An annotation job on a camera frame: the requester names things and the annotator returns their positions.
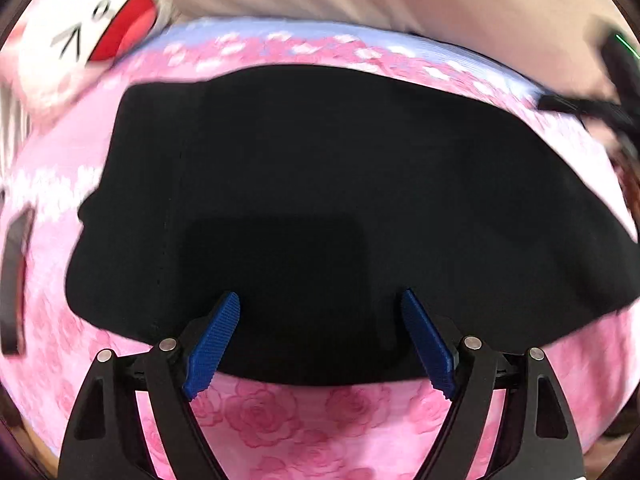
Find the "blue gripper pad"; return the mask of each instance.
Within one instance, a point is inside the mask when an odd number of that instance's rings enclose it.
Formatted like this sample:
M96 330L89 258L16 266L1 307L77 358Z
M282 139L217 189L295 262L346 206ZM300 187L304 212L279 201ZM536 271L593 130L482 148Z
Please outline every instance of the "blue gripper pad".
M240 298L230 292L222 299L218 311L189 355L187 378L182 385L189 400L209 387L239 319Z
M456 359L411 290L407 289L402 293L400 308L404 325L431 384L447 399L453 398L456 393Z

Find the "black cloth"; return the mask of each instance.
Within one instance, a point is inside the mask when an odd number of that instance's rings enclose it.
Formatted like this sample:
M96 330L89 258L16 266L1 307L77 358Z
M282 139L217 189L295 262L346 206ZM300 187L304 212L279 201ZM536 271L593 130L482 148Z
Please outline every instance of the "black cloth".
M405 287L512 352L640 296L637 245L521 120L340 68L128 89L79 217L76 314L155 344L235 291L220 370L275 383L423 375Z

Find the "silver pin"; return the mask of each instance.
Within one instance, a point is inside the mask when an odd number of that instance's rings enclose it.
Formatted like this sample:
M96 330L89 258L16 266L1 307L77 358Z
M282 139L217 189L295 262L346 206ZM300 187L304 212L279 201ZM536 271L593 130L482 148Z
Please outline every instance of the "silver pin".
M105 348L104 350L100 350L98 352L98 361L101 363L105 363L107 362L109 359L111 359L111 356L113 355L113 352L111 350L109 350L108 348Z
M178 345L178 342L173 337L168 337L167 339L162 339L160 342L160 349L163 352L170 352Z
M474 335L468 335L465 337L465 346L472 350L479 350L482 346L482 341Z
M533 347L532 349L529 350L529 355L531 356L532 359L535 359L536 361L542 361L542 359L545 358L545 353L540 348L536 348L536 347Z

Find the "black garment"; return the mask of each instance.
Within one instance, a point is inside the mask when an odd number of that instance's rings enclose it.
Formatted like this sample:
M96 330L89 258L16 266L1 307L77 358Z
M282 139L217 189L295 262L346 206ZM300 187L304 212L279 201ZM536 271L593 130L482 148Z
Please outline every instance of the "black garment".
M513 352L640 296L636 244L518 118L339 68L130 88L79 217L76 314L154 344L233 290L220 369L275 383L421 376L408 286Z

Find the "green light strip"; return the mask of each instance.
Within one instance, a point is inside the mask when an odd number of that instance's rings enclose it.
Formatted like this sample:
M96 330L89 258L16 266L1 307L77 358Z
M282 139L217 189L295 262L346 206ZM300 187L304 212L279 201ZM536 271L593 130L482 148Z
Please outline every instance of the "green light strip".
M640 59L640 56L638 56L638 53L633 49L631 45L629 45L623 38L620 38L620 36L617 34L616 38L618 38L622 42L622 44L626 46L634 56L636 56L636 59Z

